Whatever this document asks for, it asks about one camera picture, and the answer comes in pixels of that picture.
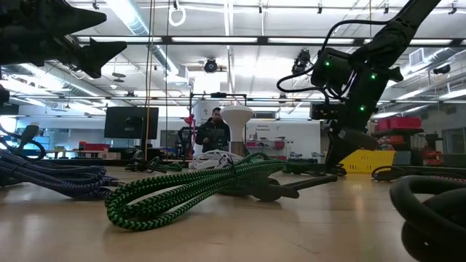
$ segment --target black robotic arm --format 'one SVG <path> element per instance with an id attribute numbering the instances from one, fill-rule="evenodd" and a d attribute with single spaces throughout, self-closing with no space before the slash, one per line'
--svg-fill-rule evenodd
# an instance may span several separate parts
<path id="1" fill-rule="evenodd" d="M 333 167 L 358 148 L 374 150 L 377 142 L 366 125 L 389 80 L 402 81 L 400 69 L 390 67 L 403 54 L 424 19 L 441 0 L 410 0 L 372 39 L 351 55 L 323 48 L 311 83 L 337 94 L 340 104 L 315 106 L 313 118 L 328 119 L 331 139 L 325 163 Z"/>

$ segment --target blue braided cable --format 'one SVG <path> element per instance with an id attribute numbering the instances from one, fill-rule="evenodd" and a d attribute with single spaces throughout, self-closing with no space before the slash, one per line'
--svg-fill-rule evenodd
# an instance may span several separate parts
<path id="1" fill-rule="evenodd" d="M 33 183 L 80 200 L 105 199 L 111 190 L 104 186 L 119 184 L 116 178 L 106 175 L 105 167 L 30 162 L 9 151 L 0 151 L 0 176 Z"/>

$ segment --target wooden table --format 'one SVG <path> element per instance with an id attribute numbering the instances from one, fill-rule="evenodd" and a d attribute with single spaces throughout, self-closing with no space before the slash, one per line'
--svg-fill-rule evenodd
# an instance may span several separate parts
<path id="1" fill-rule="evenodd" d="M 150 177 L 122 167 L 108 173 L 128 182 Z M 8 262 L 415 262 L 401 243 L 404 220 L 390 186 L 349 174 L 299 199 L 215 195 L 166 227 L 135 233 L 110 223 L 103 202 L 25 183 L 0 190 L 0 254 Z"/>

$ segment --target white lamp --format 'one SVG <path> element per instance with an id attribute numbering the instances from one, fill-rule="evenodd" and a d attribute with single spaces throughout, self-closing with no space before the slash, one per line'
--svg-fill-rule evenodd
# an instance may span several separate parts
<path id="1" fill-rule="evenodd" d="M 243 135 L 246 123 L 254 115 L 251 108 L 245 106 L 227 106 L 220 111 L 221 117 L 230 126 L 230 153 L 243 155 Z"/>

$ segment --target computer monitor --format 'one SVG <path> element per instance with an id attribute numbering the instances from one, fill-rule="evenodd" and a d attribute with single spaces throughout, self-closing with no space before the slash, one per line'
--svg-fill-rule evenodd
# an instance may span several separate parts
<path id="1" fill-rule="evenodd" d="M 149 139 L 157 139 L 159 109 L 149 108 Z M 105 118 L 105 138 L 146 139 L 147 108 L 109 107 Z"/>

